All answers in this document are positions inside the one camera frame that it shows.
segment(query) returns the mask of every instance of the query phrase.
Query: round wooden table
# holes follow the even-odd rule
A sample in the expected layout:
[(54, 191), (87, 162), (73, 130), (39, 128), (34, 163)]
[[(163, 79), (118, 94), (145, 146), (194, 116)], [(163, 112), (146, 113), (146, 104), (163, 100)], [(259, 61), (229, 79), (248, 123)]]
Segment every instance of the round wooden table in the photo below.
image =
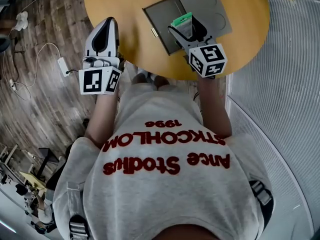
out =
[[(183, 50), (168, 55), (159, 37), (151, 32), (146, 8), (161, 0), (84, 0), (86, 12), (95, 27), (107, 17), (118, 23), (120, 47), (124, 58), (146, 71), (177, 80), (195, 80), (196, 73), (186, 63)], [(268, 0), (221, 0), (232, 33), (216, 39), (228, 58), (223, 74), (245, 66), (260, 50), (269, 30)]]

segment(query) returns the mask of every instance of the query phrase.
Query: gray t-shirt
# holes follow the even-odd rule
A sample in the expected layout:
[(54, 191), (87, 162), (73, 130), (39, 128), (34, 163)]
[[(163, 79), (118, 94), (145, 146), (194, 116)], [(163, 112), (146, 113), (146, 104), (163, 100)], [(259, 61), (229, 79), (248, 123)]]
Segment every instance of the gray t-shirt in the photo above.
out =
[(67, 182), (83, 183), (95, 240), (151, 240), (178, 224), (204, 227), (221, 240), (254, 240), (264, 219), (249, 180), (271, 189), (250, 136), (222, 140), (203, 126), (187, 95), (149, 92), (120, 104), (101, 151), (84, 137), (73, 144), (53, 209), (69, 239)]

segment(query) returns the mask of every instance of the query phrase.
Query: power adapter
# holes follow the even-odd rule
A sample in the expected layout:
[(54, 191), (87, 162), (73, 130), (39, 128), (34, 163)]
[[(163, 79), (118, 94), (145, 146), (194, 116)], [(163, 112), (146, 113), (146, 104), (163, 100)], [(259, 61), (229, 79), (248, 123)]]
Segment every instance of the power adapter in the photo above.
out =
[(16, 83), (13, 81), (12, 78), (10, 78), (9, 82), (10, 82), (10, 86), (11, 86), (12, 90), (16, 91), (17, 90)]
[(64, 77), (68, 77), (70, 74), (69, 74), (69, 67), (68, 67), (68, 64), (67, 64), (67, 61), (64, 57), (61, 57), (58, 59), (58, 64), (59, 64), (59, 67), (62, 71), (62, 74)]

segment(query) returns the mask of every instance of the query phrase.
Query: white object on floor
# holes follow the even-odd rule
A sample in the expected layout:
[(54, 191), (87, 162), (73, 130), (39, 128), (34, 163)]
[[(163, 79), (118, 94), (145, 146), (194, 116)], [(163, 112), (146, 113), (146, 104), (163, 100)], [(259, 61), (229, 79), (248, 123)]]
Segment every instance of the white object on floor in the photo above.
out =
[(17, 30), (17, 31), (25, 30), (29, 24), (28, 23), (28, 12), (23, 11), (23, 12), (18, 13), (18, 15), (16, 16), (16, 20), (17, 20), (17, 23), (13, 27), (13, 29)]
[(67, 64), (67, 62), (66, 62), (64, 57), (60, 57), (58, 59), (58, 65), (59, 65), (59, 67), (60, 67), (60, 69), (62, 71), (63, 76), (64, 77), (68, 77), (70, 75), (69, 74), (69, 70), (70, 69), (69, 69), (68, 64)]
[(10, 83), (12, 90), (16, 91), (17, 87), (16, 87), (16, 84), (12, 78), (10, 78), (9, 83)]

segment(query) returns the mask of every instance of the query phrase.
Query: green object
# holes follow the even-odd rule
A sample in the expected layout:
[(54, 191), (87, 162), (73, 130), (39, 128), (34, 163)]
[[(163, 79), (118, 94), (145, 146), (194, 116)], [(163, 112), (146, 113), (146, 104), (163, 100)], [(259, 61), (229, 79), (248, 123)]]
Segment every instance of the green object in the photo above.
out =
[(176, 18), (172, 23), (171, 23), (171, 26), (176, 28), (178, 27), (180, 24), (184, 23), (185, 21), (187, 20), (190, 20), (192, 19), (192, 12), (188, 12), (187, 14), (185, 15), (182, 15), (181, 17), (179, 18)]
[(188, 12), (185, 15), (176, 18), (171, 26), (178, 30), (186, 38), (192, 37), (192, 12)]

